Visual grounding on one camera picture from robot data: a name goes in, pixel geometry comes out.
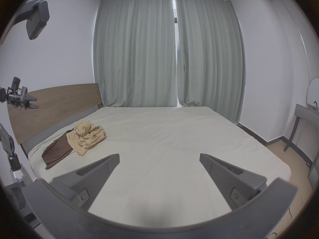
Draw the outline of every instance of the fitted sheet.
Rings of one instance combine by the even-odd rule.
[[[43,150],[66,126],[35,146],[29,161],[37,178],[54,177],[120,154],[115,168],[89,212],[141,227],[191,225],[231,211],[199,162],[207,153],[267,178],[269,185],[291,172],[265,146],[208,107],[103,107],[83,118],[104,128],[107,138],[82,157],[73,152],[45,170]]]

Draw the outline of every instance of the round mirror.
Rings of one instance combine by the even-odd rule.
[[[315,109],[319,103],[319,78],[314,78],[307,91],[307,105],[309,109]]]

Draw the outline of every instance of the table leg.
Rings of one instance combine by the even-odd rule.
[[[297,117],[297,118],[296,118],[296,121],[295,121],[295,125],[293,126],[293,131],[291,132],[290,138],[289,138],[289,140],[288,140],[288,142],[287,142],[287,145],[286,145],[284,151],[286,151],[286,150],[289,148],[291,142],[293,141],[293,137],[295,136],[295,133],[296,133],[296,130],[297,130],[297,127],[298,127],[299,120],[300,120],[300,118]]]

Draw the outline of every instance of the gray-green curtain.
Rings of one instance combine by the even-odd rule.
[[[176,0],[178,99],[208,106],[238,123],[244,92],[243,52],[228,0]]]
[[[177,106],[172,0],[104,0],[94,32],[94,77],[104,106]]]

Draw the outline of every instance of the wooden floor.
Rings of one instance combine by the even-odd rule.
[[[286,144],[283,141],[278,141],[267,148],[279,157],[283,162],[289,165],[291,177],[289,182],[298,188],[297,195],[290,206],[290,213],[286,213],[282,221],[277,225],[268,239],[276,238],[285,228],[293,221],[297,214],[304,207],[312,193],[312,187],[308,180],[309,168],[305,161],[291,148],[284,151]]]

